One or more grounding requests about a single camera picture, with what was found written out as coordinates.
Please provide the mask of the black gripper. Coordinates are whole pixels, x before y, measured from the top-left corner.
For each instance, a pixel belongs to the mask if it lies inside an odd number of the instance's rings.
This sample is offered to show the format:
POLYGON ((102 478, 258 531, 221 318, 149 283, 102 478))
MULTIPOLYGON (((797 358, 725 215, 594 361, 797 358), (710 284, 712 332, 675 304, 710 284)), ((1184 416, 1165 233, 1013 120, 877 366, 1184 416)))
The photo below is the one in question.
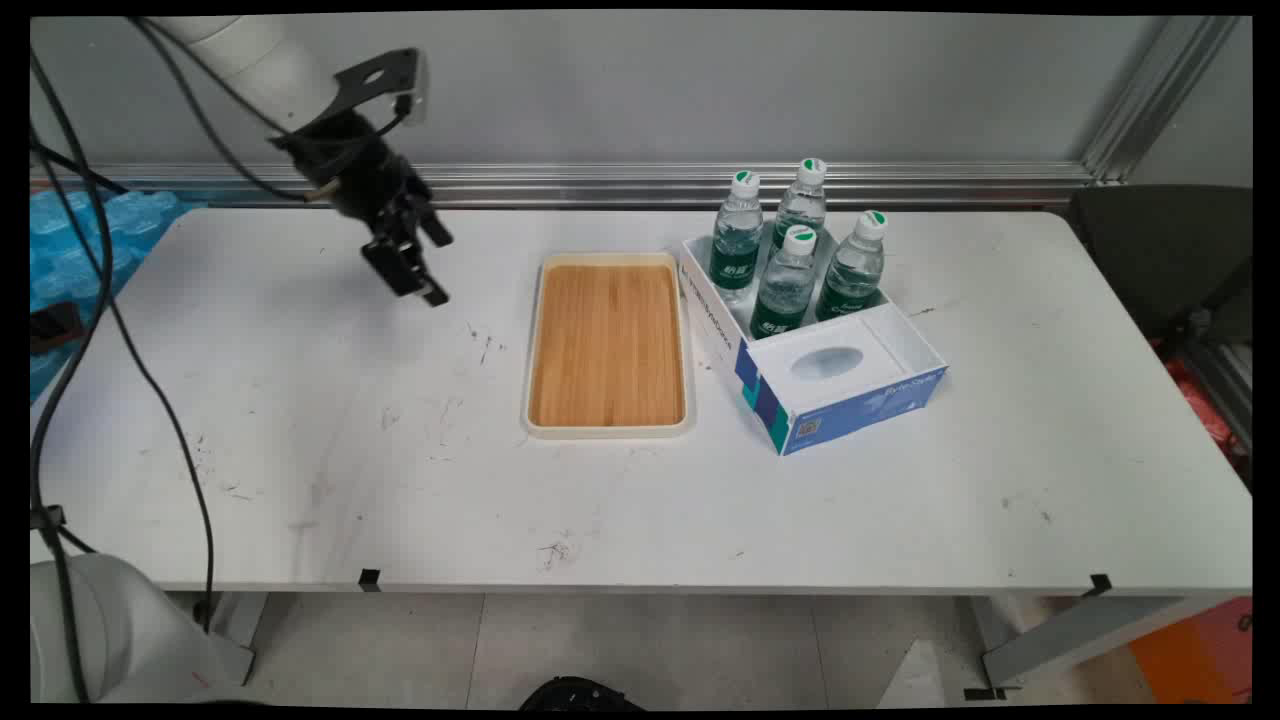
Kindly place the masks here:
POLYGON ((271 137, 270 143, 287 152, 316 188, 335 181, 330 202, 371 232, 380 229, 385 210, 399 215, 404 231, 375 234, 361 247, 361 256, 397 297, 419 296, 439 307, 451 296, 430 272, 419 232, 435 247, 449 246, 454 238, 431 205, 430 188, 385 141, 408 115, 397 108, 393 119, 378 129, 361 111, 347 109, 271 137))

